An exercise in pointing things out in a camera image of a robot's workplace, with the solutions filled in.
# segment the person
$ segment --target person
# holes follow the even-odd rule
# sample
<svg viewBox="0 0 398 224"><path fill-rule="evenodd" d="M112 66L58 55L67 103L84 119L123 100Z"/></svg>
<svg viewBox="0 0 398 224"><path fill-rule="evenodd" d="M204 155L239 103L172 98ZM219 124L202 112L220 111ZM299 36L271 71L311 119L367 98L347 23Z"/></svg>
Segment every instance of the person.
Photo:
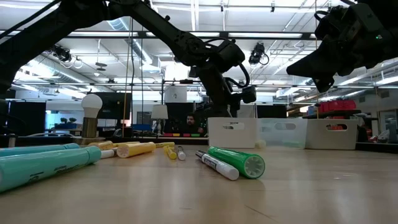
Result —
<svg viewBox="0 0 398 224"><path fill-rule="evenodd" d="M194 113L187 114L187 125L184 129L184 133L187 133L187 134L200 133L201 134L203 132L204 132L203 128L199 127L199 125L196 122L195 114Z"/></svg>

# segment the green marker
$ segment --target green marker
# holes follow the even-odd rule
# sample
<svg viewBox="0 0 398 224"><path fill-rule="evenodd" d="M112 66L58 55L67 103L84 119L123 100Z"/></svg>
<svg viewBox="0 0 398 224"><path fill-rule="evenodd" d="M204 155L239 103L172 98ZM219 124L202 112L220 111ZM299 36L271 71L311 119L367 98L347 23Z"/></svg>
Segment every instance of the green marker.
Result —
<svg viewBox="0 0 398 224"><path fill-rule="evenodd" d="M249 178L259 178L266 169L266 163L261 156L233 150L210 147L207 153L235 167L240 174Z"/></svg>
<svg viewBox="0 0 398 224"><path fill-rule="evenodd" d="M29 147L12 147L0 149L0 157L4 156L15 156L23 154L31 154L38 152L49 152L58 151L64 149L78 149L79 145L76 143L70 143L65 145L54 145L54 146L29 146Z"/></svg>
<svg viewBox="0 0 398 224"><path fill-rule="evenodd" d="M101 159L96 146L0 158L0 192L30 184Z"/></svg>

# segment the light bulb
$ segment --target light bulb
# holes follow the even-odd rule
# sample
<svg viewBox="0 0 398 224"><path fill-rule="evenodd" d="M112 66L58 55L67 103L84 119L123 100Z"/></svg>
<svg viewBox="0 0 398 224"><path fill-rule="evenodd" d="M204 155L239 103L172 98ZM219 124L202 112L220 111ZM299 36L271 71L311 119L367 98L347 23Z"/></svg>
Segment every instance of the light bulb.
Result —
<svg viewBox="0 0 398 224"><path fill-rule="evenodd" d="M85 111L85 118L96 118L102 108L102 100L95 94L86 95L81 101L81 107Z"/></svg>

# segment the yellow marker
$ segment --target yellow marker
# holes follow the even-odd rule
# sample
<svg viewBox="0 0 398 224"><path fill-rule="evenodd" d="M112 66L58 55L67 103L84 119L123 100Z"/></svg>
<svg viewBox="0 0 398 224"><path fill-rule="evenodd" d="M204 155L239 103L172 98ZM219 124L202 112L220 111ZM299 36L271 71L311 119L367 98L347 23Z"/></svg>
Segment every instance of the yellow marker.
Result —
<svg viewBox="0 0 398 224"><path fill-rule="evenodd" d="M174 151L174 146L165 146L164 151L167 153L170 159L176 159L177 154Z"/></svg>
<svg viewBox="0 0 398 224"><path fill-rule="evenodd" d="M113 148L113 142L105 141L105 142L92 142L87 147L96 146L101 150L109 150Z"/></svg>
<svg viewBox="0 0 398 224"><path fill-rule="evenodd" d="M156 145L153 142L140 144L119 144L118 150L116 152L120 158L128 158L146 152L152 152L155 149Z"/></svg>
<svg viewBox="0 0 398 224"><path fill-rule="evenodd" d="M119 142L119 143L113 143L113 147L118 147L120 144L139 144L139 142Z"/></svg>
<svg viewBox="0 0 398 224"><path fill-rule="evenodd" d="M156 143L156 147L165 147L165 146L174 146L174 142L162 142L162 143Z"/></svg>

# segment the white storage bin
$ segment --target white storage bin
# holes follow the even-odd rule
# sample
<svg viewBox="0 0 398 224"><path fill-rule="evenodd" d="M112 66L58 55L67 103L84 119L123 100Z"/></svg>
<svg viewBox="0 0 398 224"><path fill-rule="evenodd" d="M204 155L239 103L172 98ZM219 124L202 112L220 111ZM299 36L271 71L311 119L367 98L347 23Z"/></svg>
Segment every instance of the white storage bin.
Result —
<svg viewBox="0 0 398 224"><path fill-rule="evenodd" d="M224 148L254 148L255 118L209 118L209 146Z"/></svg>
<svg viewBox="0 0 398 224"><path fill-rule="evenodd" d="M307 124L307 149L355 150L358 120L309 119ZM346 126L332 130L331 126Z"/></svg>
<svg viewBox="0 0 398 224"><path fill-rule="evenodd" d="M285 146L304 149L307 119L262 118L257 119L257 139L267 146Z"/></svg>

